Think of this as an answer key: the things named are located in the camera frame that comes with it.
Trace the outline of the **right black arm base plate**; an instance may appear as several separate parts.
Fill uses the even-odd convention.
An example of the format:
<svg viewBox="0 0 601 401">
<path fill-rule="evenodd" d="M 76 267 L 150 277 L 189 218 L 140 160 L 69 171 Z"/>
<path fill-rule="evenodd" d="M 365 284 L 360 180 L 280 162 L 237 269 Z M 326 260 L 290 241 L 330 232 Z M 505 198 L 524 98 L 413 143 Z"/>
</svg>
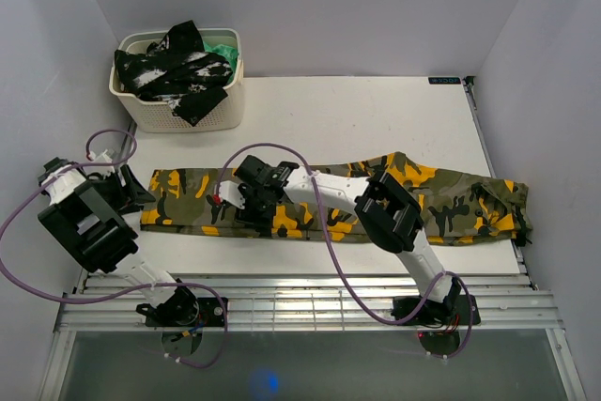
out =
<svg viewBox="0 0 601 401">
<path fill-rule="evenodd" d="M 421 299 L 419 297 L 395 297 L 391 315 L 395 320 L 409 316 Z M 474 296 L 460 295 L 452 307 L 426 301 L 416 315 L 406 322 L 410 326 L 441 327 L 480 325 L 481 316 Z"/>
</svg>

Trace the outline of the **yellow camouflage trousers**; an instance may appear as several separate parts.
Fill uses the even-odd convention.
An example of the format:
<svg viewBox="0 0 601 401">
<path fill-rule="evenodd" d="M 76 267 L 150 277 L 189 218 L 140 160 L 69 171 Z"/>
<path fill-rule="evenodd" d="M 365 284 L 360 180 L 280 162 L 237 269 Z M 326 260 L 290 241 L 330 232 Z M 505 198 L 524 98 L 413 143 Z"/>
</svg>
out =
<svg viewBox="0 0 601 401">
<path fill-rule="evenodd" d="M 509 179 L 484 177 L 412 161 L 396 151 L 365 161 L 326 164 L 318 171 L 343 177 L 391 174 L 416 199 L 424 229 L 433 245 L 464 246 L 504 239 L 522 246 L 532 224 L 526 212 L 528 186 Z M 149 181 L 155 201 L 141 214 L 147 232 L 224 238 L 266 238 L 366 243 L 359 220 L 339 208 L 328 208 L 321 220 L 315 204 L 284 202 L 270 225 L 255 228 L 235 219 L 232 206 L 214 198 L 216 168 L 157 169 Z"/>
</svg>

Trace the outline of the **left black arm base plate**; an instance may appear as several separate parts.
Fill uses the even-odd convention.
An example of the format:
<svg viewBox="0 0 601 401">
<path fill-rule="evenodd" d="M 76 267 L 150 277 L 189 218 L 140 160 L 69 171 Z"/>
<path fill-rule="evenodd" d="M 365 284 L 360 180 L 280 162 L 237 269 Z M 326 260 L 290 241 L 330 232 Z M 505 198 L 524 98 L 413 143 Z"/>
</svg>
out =
<svg viewBox="0 0 601 401">
<path fill-rule="evenodd" d="M 222 307 L 216 298 L 198 297 L 169 300 L 153 307 L 150 303 L 136 306 L 136 313 L 145 318 L 147 327 L 222 327 L 227 299 Z"/>
</svg>

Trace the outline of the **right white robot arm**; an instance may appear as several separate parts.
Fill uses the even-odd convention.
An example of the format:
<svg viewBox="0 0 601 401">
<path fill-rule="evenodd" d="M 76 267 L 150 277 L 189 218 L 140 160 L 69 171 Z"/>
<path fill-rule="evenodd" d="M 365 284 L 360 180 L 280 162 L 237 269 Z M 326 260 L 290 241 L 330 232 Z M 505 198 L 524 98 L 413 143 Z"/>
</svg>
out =
<svg viewBox="0 0 601 401">
<path fill-rule="evenodd" d="M 247 156 L 234 177 L 220 183 L 217 194 L 236 207 L 243 224 L 267 225 L 284 201 L 316 202 L 322 217 L 330 208 L 354 214 L 371 242 L 394 254 L 419 290 L 416 297 L 393 300 L 390 324 L 469 324 L 475 319 L 474 297 L 445 270 L 427 240 L 419 203 L 389 173 L 342 177 L 293 162 L 270 166 Z"/>
</svg>

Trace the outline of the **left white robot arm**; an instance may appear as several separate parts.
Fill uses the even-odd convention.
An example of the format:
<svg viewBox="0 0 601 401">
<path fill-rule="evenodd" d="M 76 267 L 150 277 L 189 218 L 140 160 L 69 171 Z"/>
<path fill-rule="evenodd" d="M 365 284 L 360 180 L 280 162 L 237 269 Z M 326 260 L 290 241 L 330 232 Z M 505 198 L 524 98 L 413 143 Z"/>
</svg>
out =
<svg viewBox="0 0 601 401">
<path fill-rule="evenodd" d="M 146 322 L 188 327 L 200 319 L 197 298 L 179 279 L 153 266 L 139 250 L 137 233 L 125 216 L 154 201 L 127 164 L 86 173 L 54 158 L 38 178 L 50 205 L 38 219 L 74 260 L 89 272 L 114 273 L 143 285 L 146 302 L 136 312 Z"/>
</svg>

